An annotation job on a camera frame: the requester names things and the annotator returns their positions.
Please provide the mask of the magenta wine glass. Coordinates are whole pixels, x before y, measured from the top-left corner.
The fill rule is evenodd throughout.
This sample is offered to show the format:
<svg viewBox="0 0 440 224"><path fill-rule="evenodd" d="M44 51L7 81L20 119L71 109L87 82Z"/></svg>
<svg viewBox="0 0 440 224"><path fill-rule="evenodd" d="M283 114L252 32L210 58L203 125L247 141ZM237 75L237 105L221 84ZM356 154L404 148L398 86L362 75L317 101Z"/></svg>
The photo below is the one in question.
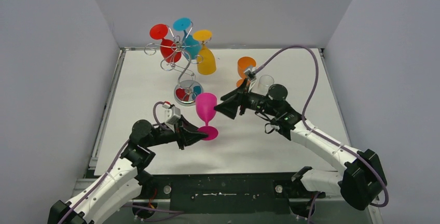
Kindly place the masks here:
<svg viewBox="0 0 440 224"><path fill-rule="evenodd" d="M205 141L211 141L218 136L217 128L210 126L209 122L215 117L214 107L217 105L217 97L209 92L199 94L195 99L196 113L204 122L204 126L199 127L198 131L207 134Z"/></svg>

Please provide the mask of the clear patterned wine glass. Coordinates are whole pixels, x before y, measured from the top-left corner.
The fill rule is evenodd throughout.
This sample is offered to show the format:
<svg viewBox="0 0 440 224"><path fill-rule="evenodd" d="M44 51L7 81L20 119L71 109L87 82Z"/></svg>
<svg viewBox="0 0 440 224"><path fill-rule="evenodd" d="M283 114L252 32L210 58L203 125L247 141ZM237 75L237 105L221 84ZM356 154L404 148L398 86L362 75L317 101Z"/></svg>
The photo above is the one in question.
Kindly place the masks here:
<svg viewBox="0 0 440 224"><path fill-rule="evenodd" d="M256 93L266 95L269 88L274 84L274 78L270 75L262 75L259 78Z"/></svg>

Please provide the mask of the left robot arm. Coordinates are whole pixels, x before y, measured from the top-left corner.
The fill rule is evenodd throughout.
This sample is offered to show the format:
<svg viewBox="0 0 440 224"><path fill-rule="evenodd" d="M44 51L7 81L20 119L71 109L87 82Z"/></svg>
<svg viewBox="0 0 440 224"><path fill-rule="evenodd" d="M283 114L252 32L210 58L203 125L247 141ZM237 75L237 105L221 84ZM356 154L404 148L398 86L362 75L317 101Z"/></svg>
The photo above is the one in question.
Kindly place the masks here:
<svg viewBox="0 0 440 224"><path fill-rule="evenodd" d="M107 171L77 196L55 202L48 223L102 223L128 201L138 196L149 198L154 192L154 181L146 168L156 155L150 147L176 142L184 149L208 136L185 118L179 119L172 129L138 120Z"/></svg>

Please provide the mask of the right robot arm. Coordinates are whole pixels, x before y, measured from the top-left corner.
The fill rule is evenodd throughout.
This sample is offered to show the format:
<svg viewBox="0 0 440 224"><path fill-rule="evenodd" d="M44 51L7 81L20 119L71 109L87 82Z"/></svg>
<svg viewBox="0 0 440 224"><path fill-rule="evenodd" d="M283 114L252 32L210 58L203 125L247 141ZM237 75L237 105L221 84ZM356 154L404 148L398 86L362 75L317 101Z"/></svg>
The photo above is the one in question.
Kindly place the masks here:
<svg viewBox="0 0 440 224"><path fill-rule="evenodd" d="M298 197L319 191L338 194L360 211L372 205L387 186L378 155L370 149L360 151L347 146L321 132L286 101L287 95L287 88L280 84L271 85L266 95L261 95L250 92L243 83L223 95L214 110L230 119L243 115L246 109L253 110L268 122L272 132L304 146L333 167L333 171L311 167L298 171L292 177L292 189Z"/></svg>

